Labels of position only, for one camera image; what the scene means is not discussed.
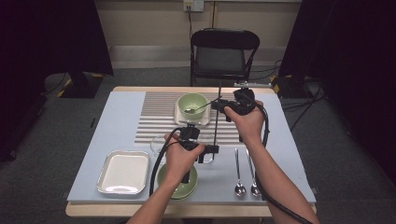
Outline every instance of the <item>green bowl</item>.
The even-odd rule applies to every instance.
[[[200,119],[206,111],[206,106],[202,108],[199,107],[207,103],[207,98],[204,97],[202,94],[196,92],[186,93],[177,100],[178,110],[185,119]],[[184,112],[186,109],[197,110],[195,110],[192,114]]]
[[[163,179],[165,178],[165,175],[166,175],[166,164],[163,167],[161,167],[160,171],[157,174],[158,185],[161,185]],[[188,184],[180,183],[175,189],[175,192],[172,194],[171,199],[183,200],[188,198],[196,189],[197,183],[198,183],[198,173],[195,167],[192,166],[190,169],[189,183]]]

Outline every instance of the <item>electrical outlet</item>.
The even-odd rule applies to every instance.
[[[183,10],[188,11],[187,7],[190,7],[191,12],[202,12],[204,11],[204,0],[183,0]]]
[[[204,0],[194,0],[194,11],[204,11]]]
[[[183,10],[188,11],[187,7],[190,7],[190,11],[193,11],[194,0],[183,0]]]

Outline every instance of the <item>human hand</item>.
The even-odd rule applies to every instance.
[[[261,101],[256,101],[257,104],[263,105]],[[241,116],[233,111],[230,107],[224,107],[225,114],[235,123],[241,137],[246,140],[261,140],[262,124],[264,122],[264,115],[256,106],[249,114]]]
[[[183,176],[191,169],[198,156],[204,152],[205,145],[200,144],[195,149],[188,151],[177,142],[178,135],[170,139],[170,147],[166,150],[166,176],[165,180],[179,184]]]

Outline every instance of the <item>metal tray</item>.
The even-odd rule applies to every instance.
[[[102,193],[137,194],[145,187],[149,154],[113,151],[107,155],[97,188]]]

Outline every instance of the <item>spoon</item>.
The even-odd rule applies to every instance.
[[[236,160],[236,173],[238,174],[238,183],[235,186],[235,194],[237,196],[244,196],[247,194],[247,190],[241,183],[241,176],[239,174],[239,160],[238,160],[238,148],[235,149],[235,160]]]
[[[257,187],[256,179],[254,178],[253,166],[251,165],[251,159],[250,159],[250,155],[248,154],[248,150],[247,150],[247,159],[248,159],[248,166],[250,167],[251,177],[253,178],[253,185],[250,188],[251,193],[256,197],[260,197],[262,196],[262,193],[260,192],[259,187]]]
[[[195,114],[195,111],[201,109],[201,108],[204,107],[204,106],[207,106],[207,105],[212,104],[212,102],[217,101],[219,98],[221,98],[221,96],[218,97],[218,98],[216,98],[216,99],[213,100],[213,101],[210,101],[210,102],[207,103],[206,105],[201,105],[200,107],[198,107],[198,108],[196,108],[196,109],[189,109],[189,108],[187,108],[187,109],[184,110],[184,113],[187,113],[187,114]]]

